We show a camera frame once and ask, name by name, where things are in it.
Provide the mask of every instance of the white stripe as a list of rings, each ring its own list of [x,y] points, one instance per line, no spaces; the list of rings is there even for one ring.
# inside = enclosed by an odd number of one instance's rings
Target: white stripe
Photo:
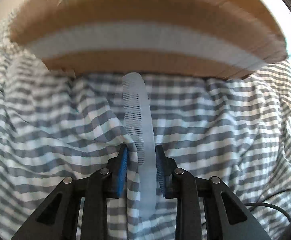
[[[154,22],[114,22],[74,26],[26,45],[36,57],[50,59],[68,53],[135,49],[185,54],[256,70],[265,62],[220,38],[188,28]]]

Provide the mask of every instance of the gingham fabric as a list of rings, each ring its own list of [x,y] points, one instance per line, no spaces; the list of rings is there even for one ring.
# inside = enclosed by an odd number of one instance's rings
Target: gingham fabric
[[[158,190],[156,213],[146,220],[138,216],[137,152],[123,126],[122,75],[50,73],[7,40],[9,21],[0,23],[1,237],[10,239],[64,177],[89,176],[127,143],[124,197],[107,204],[110,239],[174,239],[175,200],[165,200]],[[155,143],[179,167],[201,178],[221,177],[243,203],[291,188],[287,62],[243,81],[142,77]],[[291,192],[269,203],[291,215]],[[273,239],[288,224],[273,209],[258,207],[253,214]]]

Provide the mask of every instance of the black wire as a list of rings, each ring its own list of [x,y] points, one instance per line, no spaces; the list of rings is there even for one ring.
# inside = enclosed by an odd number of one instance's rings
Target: black wire
[[[273,204],[269,204],[269,203],[246,203],[245,204],[247,207],[248,206],[254,206],[254,207],[257,207],[257,206],[261,206],[261,207],[269,207],[269,208],[273,208],[279,212],[281,212],[283,215],[285,215],[287,217],[287,220],[289,220],[289,222],[291,222],[291,217],[290,215],[283,209],[283,208],[280,208],[276,205],[273,205]]]
[[[256,207],[258,206],[262,206],[262,207],[269,207],[269,208],[273,208],[279,212],[281,212],[283,215],[285,215],[287,217],[287,219],[289,220],[289,222],[291,222],[291,217],[290,215],[282,208],[276,206],[276,205],[273,205],[273,204],[268,204],[268,203],[263,203],[264,201],[267,201],[269,200],[270,198],[273,198],[274,196],[278,195],[278,194],[281,194],[283,192],[288,192],[288,191],[291,191],[291,188],[287,188],[287,189],[284,189],[284,190],[280,190],[272,195],[269,195],[267,196],[262,202],[257,202],[257,203],[246,203],[245,206],[253,206],[253,208],[250,208],[249,211],[252,212]]]

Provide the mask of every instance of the silver screw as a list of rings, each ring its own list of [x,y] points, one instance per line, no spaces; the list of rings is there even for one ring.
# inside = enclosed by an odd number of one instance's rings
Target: silver screw
[[[181,175],[181,174],[183,174],[183,173],[184,173],[184,170],[183,170],[183,169],[181,169],[181,168],[176,168],[176,169],[174,170],[174,172],[175,172],[176,174],[179,174],[179,175]]]
[[[109,172],[110,172],[110,171],[109,171],[109,169],[107,169],[107,168],[100,169],[100,173],[101,173],[102,175],[107,175]]]
[[[72,178],[71,177],[66,177],[63,179],[63,183],[64,184],[70,184],[72,182]]]
[[[221,182],[220,178],[217,177],[217,176],[213,176],[211,178],[211,181],[214,183],[214,184],[219,184]]]

